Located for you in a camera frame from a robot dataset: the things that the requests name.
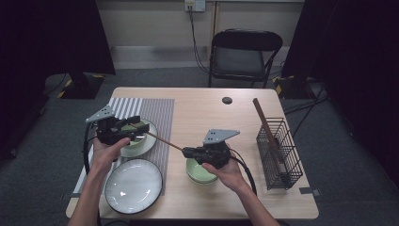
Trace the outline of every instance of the forearm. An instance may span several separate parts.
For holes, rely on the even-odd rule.
[[[68,225],[97,225],[104,179],[104,176],[98,173],[96,169],[90,171]]]
[[[252,192],[247,183],[242,185],[235,191],[241,200],[247,214],[254,226],[279,225],[277,221],[264,208],[258,197]]]

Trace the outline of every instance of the chair backrest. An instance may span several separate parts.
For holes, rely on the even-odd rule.
[[[227,29],[217,33],[212,39],[212,49],[215,47],[278,51],[282,46],[282,38],[270,31]]]

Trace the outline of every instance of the wooden table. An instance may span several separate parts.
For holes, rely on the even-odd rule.
[[[267,118],[284,114],[277,93],[272,89],[186,89],[186,88],[117,88],[112,97],[174,99],[170,142],[179,147],[202,145],[209,129],[239,130],[238,136],[227,142],[246,161],[258,189],[258,197],[274,218],[313,219],[318,209],[312,194],[301,194],[301,187],[309,187],[304,175],[288,190],[266,189],[263,166],[256,143],[261,121],[252,103],[258,98]],[[231,97],[232,104],[222,103]],[[71,198],[67,208],[70,217],[78,198]],[[100,200],[102,218],[152,219],[242,219],[247,218],[240,200],[219,180],[210,185],[194,183],[185,172],[185,158],[170,147],[165,195],[160,196],[146,211],[136,215],[121,215]]]

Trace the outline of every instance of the black curtain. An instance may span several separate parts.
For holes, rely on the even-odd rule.
[[[399,186],[398,11],[395,0],[306,0],[282,75],[323,81],[354,137]]]
[[[0,41],[2,150],[36,102],[45,99],[49,75],[115,74],[95,0],[1,1]]]

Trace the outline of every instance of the human arm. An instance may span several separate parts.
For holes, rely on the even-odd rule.
[[[97,225],[97,213],[105,176],[111,169],[113,160],[120,156],[120,149],[129,142],[129,138],[123,138],[116,144],[108,146],[94,138],[93,164],[68,225]]]
[[[216,169],[208,163],[203,163],[202,166],[210,173],[216,175],[226,187],[237,194],[252,225],[279,225],[266,208],[264,208],[255,193],[253,193],[251,187],[241,174],[241,170],[236,161],[230,159],[229,163],[221,169]]]

